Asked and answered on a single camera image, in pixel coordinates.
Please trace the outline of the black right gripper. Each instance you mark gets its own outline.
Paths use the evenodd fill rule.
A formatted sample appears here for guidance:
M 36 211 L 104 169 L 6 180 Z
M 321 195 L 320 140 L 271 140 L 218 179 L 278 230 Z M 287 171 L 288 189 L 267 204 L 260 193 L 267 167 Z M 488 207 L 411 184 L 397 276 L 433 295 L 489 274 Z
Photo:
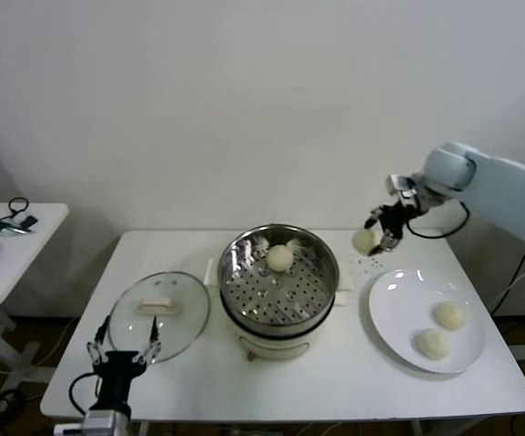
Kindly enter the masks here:
M 375 256 L 393 251 L 401 241 L 395 237 L 402 237 L 404 227 L 414 218 L 415 207 L 413 205 L 395 203 L 372 209 L 363 226 L 364 229 L 369 229 L 367 231 L 370 242 L 368 255 Z M 370 229 L 378 222 L 380 222 L 383 233 Z

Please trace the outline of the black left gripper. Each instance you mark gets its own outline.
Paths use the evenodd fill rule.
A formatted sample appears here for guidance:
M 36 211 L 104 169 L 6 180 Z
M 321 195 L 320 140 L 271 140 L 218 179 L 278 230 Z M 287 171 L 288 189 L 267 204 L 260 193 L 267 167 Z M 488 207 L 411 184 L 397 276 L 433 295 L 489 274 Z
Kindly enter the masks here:
M 132 381 L 143 375 L 147 364 L 159 356 L 162 344 L 157 318 L 151 325 L 148 345 L 141 351 L 111 351 L 105 354 L 104 339 L 110 323 L 107 315 L 86 350 L 94 366 L 94 374 L 101 379 L 101 387 L 92 410 L 130 410 L 128 404 Z

